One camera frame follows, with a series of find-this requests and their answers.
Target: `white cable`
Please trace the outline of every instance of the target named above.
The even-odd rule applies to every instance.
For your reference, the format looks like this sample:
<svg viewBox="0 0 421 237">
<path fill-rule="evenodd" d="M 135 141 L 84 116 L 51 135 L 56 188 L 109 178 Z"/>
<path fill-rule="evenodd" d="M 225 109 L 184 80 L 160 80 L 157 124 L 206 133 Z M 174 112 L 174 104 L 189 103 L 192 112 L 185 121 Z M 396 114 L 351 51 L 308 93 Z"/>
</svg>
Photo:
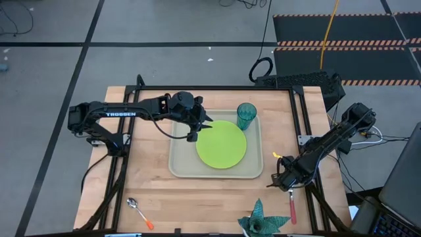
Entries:
<svg viewBox="0 0 421 237">
<path fill-rule="evenodd" d="M 382 134 L 382 132 L 380 132 L 380 130 L 378 128 L 376 128 L 375 126 L 373 126 L 373 128 L 376 129 L 377 132 L 379 132 L 380 140 L 375 141 L 375 142 L 356 142 L 356 143 L 353 143 L 352 145 L 378 144 L 378 143 L 382 142 L 383 141 L 383 134 Z"/>
</svg>

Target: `beige tray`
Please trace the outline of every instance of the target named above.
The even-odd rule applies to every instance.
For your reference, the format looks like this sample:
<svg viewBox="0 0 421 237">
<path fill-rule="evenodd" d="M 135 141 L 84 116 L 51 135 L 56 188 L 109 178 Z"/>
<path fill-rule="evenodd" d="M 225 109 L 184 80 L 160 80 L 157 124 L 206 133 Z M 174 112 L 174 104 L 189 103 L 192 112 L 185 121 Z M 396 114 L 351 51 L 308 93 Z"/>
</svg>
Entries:
<svg viewBox="0 0 421 237">
<path fill-rule="evenodd" d="M 237 123 L 235 110 L 207 110 L 207 114 L 214 121 L 226 120 Z M 173 136 L 185 136 L 188 132 L 187 125 L 177 122 L 172 124 Z M 173 175 L 182 178 L 256 178 L 263 171 L 259 116 L 256 116 L 244 134 L 247 139 L 245 155 L 238 164 L 228 169 L 214 169 L 204 164 L 197 154 L 196 143 L 172 139 L 169 169 Z"/>
</svg>

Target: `plastic cup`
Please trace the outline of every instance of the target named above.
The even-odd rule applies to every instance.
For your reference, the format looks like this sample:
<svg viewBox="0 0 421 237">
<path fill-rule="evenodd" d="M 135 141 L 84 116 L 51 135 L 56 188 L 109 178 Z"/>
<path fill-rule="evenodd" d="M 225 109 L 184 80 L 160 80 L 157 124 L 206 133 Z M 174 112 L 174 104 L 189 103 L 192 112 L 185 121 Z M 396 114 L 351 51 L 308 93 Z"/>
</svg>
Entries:
<svg viewBox="0 0 421 237">
<path fill-rule="evenodd" d="M 257 115 L 257 109 L 250 103 L 242 103 L 237 108 L 237 126 L 242 131 L 248 129 Z"/>
</svg>

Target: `orange striped tape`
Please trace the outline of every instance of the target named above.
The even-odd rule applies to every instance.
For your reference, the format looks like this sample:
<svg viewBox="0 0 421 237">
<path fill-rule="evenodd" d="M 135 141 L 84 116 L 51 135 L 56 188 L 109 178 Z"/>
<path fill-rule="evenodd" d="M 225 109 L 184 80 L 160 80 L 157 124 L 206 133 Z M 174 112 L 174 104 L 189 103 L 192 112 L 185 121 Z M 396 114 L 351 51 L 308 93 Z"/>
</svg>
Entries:
<svg viewBox="0 0 421 237">
<path fill-rule="evenodd" d="M 421 43 L 421 38 L 411 38 L 407 39 L 408 43 Z"/>
<path fill-rule="evenodd" d="M 419 86 L 419 80 L 342 80 L 343 86 Z"/>
<path fill-rule="evenodd" d="M 276 17 L 302 17 L 302 16 L 331 16 L 331 14 L 275 14 L 273 15 L 274 18 Z M 366 14 L 335 14 L 335 16 L 390 16 L 389 13 L 380 14 L 380 13 L 366 13 Z"/>
<path fill-rule="evenodd" d="M 321 47 L 277 47 L 276 51 L 319 51 Z M 403 47 L 325 47 L 326 51 L 405 50 Z"/>
<path fill-rule="evenodd" d="M 421 38 L 415 39 L 414 42 L 420 42 Z M 401 46 L 406 45 L 405 40 L 328 40 L 326 46 Z M 322 40 L 304 40 L 304 41 L 280 41 L 279 46 L 323 46 Z"/>
<path fill-rule="evenodd" d="M 397 12 L 397 13 L 393 13 L 393 14 L 397 15 L 397 14 L 418 14 L 418 13 L 421 13 L 421 12 Z"/>
</svg>

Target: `yellow cable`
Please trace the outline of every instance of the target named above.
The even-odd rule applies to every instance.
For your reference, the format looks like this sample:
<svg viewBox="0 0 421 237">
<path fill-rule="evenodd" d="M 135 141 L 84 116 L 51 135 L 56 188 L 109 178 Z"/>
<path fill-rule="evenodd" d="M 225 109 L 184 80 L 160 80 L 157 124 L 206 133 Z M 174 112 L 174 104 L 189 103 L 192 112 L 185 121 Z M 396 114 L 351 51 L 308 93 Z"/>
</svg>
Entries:
<svg viewBox="0 0 421 237">
<path fill-rule="evenodd" d="M 336 9 L 337 9 L 338 5 L 339 5 L 339 0 L 336 0 L 334 12 L 330 16 L 328 29 L 326 30 L 326 34 L 324 34 L 324 40 L 323 40 L 323 45 L 322 45 L 322 55 L 320 56 L 320 70 L 323 69 L 323 55 L 324 55 L 324 49 L 326 48 L 326 40 L 328 40 L 330 26 L 332 25 L 332 22 L 334 21 L 334 16 L 336 14 Z"/>
<path fill-rule="evenodd" d="M 331 117 L 330 117 L 330 115 L 329 114 L 326 114 L 327 116 L 328 116 L 328 118 L 332 121 L 332 122 L 334 122 L 334 124 L 337 124 Z"/>
</svg>

